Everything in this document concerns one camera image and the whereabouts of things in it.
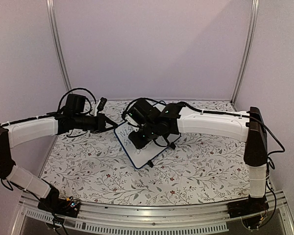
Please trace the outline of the small blue-framed whiteboard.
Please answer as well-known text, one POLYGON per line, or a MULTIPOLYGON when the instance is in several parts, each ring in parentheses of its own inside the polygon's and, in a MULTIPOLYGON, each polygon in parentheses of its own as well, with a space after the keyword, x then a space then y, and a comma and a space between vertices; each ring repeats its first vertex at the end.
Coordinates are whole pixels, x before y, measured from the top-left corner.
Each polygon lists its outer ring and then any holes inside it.
POLYGON ((135 169, 141 169, 145 165, 150 165, 149 163, 151 163, 154 158, 165 150, 170 149, 162 137, 156 140, 160 146, 157 146, 151 141, 142 149, 137 149, 128 137, 132 131, 134 131, 134 127, 130 126, 127 122, 122 122, 114 130, 114 134, 135 169))

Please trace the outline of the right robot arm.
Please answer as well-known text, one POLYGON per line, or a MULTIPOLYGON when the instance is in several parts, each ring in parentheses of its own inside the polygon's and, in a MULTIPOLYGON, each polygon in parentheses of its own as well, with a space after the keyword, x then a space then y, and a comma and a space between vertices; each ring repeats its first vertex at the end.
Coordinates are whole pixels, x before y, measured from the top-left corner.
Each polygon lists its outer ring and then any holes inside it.
POLYGON ((230 217, 239 217, 251 213, 267 212, 269 204, 266 198, 267 177, 273 168, 268 151, 268 135, 271 135, 281 147, 285 147, 264 124, 261 112, 256 107, 248 111, 224 112, 201 110, 181 101, 169 103, 159 110, 151 103, 153 99, 138 98, 131 101, 122 113, 122 119, 134 130, 128 135, 136 149, 143 149, 150 142, 156 146, 158 138, 163 138, 163 146, 175 148, 168 140, 169 135, 198 133, 227 137, 245 143, 244 163, 249 170, 250 193, 246 200, 228 203, 230 217))

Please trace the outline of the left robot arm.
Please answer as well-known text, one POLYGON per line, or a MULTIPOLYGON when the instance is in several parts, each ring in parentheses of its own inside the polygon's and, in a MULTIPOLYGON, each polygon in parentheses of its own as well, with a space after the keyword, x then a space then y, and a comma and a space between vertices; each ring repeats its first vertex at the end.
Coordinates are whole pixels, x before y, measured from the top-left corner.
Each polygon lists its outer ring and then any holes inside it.
POLYGON ((107 99, 96 100, 86 88, 67 91, 55 111, 45 115, 0 123, 0 180, 9 190, 14 187, 38 200, 38 209, 52 215, 76 218, 80 201, 70 196, 63 198, 59 190, 15 161, 15 148, 29 146, 39 139, 51 138, 80 130, 83 134, 100 134, 118 125, 102 111, 107 99))

